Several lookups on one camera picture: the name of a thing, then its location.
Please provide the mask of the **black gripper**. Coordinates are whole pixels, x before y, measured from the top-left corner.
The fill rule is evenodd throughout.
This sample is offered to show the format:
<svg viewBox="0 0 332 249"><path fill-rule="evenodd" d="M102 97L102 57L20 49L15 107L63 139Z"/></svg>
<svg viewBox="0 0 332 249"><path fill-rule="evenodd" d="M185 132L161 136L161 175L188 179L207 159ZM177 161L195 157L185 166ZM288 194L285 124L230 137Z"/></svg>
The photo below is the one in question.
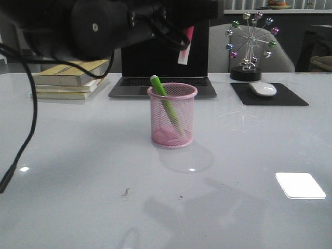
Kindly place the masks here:
<svg viewBox="0 0 332 249"><path fill-rule="evenodd" d="M186 33L196 24L218 17L219 1L129 1L131 44L155 38L175 51L190 45Z"/></svg>

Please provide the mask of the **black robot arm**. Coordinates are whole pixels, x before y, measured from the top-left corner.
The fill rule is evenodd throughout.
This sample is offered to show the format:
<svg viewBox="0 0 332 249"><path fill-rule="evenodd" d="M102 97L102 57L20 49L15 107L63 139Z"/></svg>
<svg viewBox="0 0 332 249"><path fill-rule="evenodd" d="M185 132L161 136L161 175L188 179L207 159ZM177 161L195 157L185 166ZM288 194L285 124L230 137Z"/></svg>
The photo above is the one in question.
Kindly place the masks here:
<svg viewBox="0 0 332 249"><path fill-rule="evenodd" d="M153 38L185 50L185 29L216 18L218 2L1 1L1 16L43 57L93 61Z"/></svg>

